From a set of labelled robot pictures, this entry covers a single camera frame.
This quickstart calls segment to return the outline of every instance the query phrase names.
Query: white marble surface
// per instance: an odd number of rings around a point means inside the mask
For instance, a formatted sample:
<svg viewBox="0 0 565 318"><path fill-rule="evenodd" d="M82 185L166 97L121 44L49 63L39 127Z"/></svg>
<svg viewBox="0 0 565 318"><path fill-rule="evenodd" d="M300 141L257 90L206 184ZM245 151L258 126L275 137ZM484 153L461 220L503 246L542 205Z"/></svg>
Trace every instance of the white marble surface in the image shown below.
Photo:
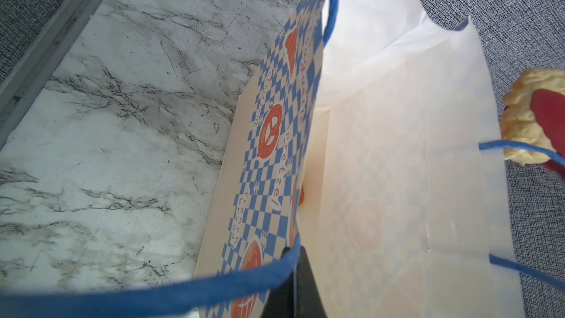
<svg viewBox="0 0 565 318"><path fill-rule="evenodd" d="M290 0L104 0L0 152L0 288L191 278L233 112Z"/></svg>

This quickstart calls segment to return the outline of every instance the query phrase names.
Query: blue checkered pattern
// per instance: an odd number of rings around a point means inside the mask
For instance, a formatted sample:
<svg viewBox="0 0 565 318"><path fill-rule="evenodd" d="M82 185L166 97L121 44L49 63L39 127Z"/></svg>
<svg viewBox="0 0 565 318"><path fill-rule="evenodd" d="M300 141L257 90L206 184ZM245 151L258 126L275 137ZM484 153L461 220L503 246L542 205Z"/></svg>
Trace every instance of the blue checkered pattern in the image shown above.
<svg viewBox="0 0 565 318"><path fill-rule="evenodd" d="M236 212L240 196L245 195L249 199L245 201L242 217L238 217L242 236L236 244L230 243L228 236L223 245L222 267L217 275L239 270L247 244L254 239L260 242L263 263L279 259L283 248L287 246L289 216L294 216L290 214L293 182L301 181L298 179L299 171L306 152L320 81L321 65L314 61L314 57L323 50L323 3L324 0L302 0L261 62L260 93L255 98L257 110L252 115L253 129L247 138L249 150L245 152L241 189L233 202ZM291 74L285 42L295 30L298 30L297 52L294 73ZM259 134L270 106L275 104L282 106L279 139L269 158L261 159L258 158ZM270 204L277 182L280 189L277 198L279 209ZM227 224L228 231L232 229L235 217ZM267 293L259 294L258 299L264 304ZM257 311L254 311L254 316L258 316ZM224 316L230 316L230 302L206 310L206 317Z"/></svg>

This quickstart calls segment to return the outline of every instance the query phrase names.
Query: open paper bag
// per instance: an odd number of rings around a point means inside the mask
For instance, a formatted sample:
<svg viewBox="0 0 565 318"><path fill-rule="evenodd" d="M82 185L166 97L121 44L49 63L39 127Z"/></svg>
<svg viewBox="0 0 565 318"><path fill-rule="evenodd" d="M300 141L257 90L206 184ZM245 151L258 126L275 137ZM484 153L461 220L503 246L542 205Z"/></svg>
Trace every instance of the open paper bag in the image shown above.
<svg viewBox="0 0 565 318"><path fill-rule="evenodd" d="M520 317L497 110L477 32L419 0L302 0L241 94L195 277L302 244L329 317ZM304 203L298 208L300 188ZM268 293L202 308L259 317Z"/></svg>

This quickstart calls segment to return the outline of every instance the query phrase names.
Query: gray carpet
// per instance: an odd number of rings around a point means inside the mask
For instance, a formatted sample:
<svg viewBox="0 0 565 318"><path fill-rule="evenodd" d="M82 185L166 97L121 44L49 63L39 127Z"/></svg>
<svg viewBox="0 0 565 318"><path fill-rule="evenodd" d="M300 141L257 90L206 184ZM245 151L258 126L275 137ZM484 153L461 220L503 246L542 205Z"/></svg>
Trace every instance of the gray carpet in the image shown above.
<svg viewBox="0 0 565 318"><path fill-rule="evenodd" d="M0 83L64 0L0 0Z"/></svg>
<svg viewBox="0 0 565 318"><path fill-rule="evenodd" d="M473 18L502 96L527 67L565 69L565 0L421 0L447 29ZM512 237L518 261L565 280L565 189L544 168L507 161ZM522 276L527 317L565 317L565 294Z"/></svg>

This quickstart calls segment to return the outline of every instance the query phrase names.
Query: gray textured fabric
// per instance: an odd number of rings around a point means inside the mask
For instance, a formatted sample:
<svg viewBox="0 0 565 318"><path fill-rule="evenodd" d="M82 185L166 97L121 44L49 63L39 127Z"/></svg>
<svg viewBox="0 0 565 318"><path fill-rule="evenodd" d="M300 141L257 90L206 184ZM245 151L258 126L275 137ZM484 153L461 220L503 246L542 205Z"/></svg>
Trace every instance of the gray textured fabric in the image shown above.
<svg viewBox="0 0 565 318"><path fill-rule="evenodd" d="M527 67L565 69L565 0L421 0L451 29L470 15L483 44L499 115L502 96ZM518 261L565 279L565 190L541 166L506 162ZM526 316L565 317L565 294L522 276Z"/></svg>
<svg viewBox="0 0 565 318"><path fill-rule="evenodd" d="M0 83L64 0L0 0Z"/></svg>

